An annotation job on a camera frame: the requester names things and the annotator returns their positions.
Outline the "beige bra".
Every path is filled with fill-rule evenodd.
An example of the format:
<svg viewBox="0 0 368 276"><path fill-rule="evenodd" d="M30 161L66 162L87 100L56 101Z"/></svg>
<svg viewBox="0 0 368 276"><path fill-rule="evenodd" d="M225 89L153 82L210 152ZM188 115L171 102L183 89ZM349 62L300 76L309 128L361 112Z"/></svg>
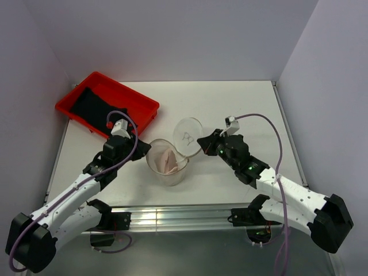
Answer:
<svg viewBox="0 0 368 276"><path fill-rule="evenodd" d="M170 148L158 154L154 161L158 173L169 175L179 171L179 165L175 153Z"/></svg>

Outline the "white mesh laundry bag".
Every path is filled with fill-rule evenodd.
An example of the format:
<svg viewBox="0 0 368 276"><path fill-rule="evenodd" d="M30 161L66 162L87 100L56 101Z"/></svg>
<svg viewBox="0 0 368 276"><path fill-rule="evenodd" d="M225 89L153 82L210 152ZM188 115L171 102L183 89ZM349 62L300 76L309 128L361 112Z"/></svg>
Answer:
<svg viewBox="0 0 368 276"><path fill-rule="evenodd" d="M197 139L203 136L203 127L198 119L187 117L180 120L172 133L172 142L165 139L155 139L150 142L151 149L146 155L148 167L162 184L166 186L179 184L185 178L190 158L196 156L201 151ZM175 153L179 171L173 174L163 175L157 172L154 159L158 154L168 148L172 149Z"/></svg>

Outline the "black garment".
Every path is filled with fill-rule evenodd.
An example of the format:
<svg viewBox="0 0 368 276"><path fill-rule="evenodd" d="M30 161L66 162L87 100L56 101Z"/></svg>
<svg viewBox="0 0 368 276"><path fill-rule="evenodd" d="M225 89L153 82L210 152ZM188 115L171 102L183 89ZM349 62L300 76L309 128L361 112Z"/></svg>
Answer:
<svg viewBox="0 0 368 276"><path fill-rule="evenodd" d="M117 108L109 105L89 87L85 88L76 102L72 105L70 113L85 120L94 129L104 136L110 136L111 129L107 127L107 116L111 111L118 110L127 116L127 108Z"/></svg>

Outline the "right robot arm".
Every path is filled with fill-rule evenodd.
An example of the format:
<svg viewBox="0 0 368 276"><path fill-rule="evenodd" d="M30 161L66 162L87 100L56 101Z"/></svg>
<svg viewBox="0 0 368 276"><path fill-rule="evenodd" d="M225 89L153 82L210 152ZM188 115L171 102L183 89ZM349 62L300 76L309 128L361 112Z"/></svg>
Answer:
<svg viewBox="0 0 368 276"><path fill-rule="evenodd" d="M313 192L284 176L249 152L242 135L226 135L216 129L205 150L209 156L219 156L237 179L261 192L253 201L249 218L255 224L265 220L283 222L311 237L329 253L336 253L354 226L344 200Z"/></svg>

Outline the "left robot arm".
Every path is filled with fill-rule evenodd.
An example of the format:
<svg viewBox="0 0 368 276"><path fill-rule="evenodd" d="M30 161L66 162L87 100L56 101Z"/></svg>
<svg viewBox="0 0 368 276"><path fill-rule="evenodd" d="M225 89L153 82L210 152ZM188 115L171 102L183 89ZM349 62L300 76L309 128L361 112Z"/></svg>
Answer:
<svg viewBox="0 0 368 276"><path fill-rule="evenodd" d="M111 136L77 179L61 194L30 215L19 213L11 222L5 251L15 273L38 273L57 250L89 229L110 236L122 234L111 207L93 199L128 161L144 158L151 145L136 135Z"/></svg>

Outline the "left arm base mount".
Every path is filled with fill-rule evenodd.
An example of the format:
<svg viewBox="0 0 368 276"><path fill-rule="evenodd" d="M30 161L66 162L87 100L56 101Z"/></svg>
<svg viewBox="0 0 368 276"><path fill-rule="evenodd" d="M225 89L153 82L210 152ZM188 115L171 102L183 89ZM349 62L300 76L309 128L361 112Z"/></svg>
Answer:
<svg viewBox="0 0 368 276"><path fill-rule="evenodd" d="M94 229L104 231L128 230L131 223L131 212L113 212L112 207L101 200L87 201L87 206L94 207L101 217Z"/></svg>

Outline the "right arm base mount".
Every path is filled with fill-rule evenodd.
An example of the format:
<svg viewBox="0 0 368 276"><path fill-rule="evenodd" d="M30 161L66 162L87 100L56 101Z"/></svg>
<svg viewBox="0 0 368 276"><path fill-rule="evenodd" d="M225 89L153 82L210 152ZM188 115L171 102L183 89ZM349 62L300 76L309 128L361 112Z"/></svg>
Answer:
<svg viewBox="0 0 368 276"><path fill-rule="evenodd" d="M231 215L227 218L227 221L231 223L233 227L266 227L271 225L281 225L283 221L280 223L277 221L266 220L260 213L263 204L268 202L270 199L271 198L269 196L263 194L256 196L246 208L231 209Z"/></svg>

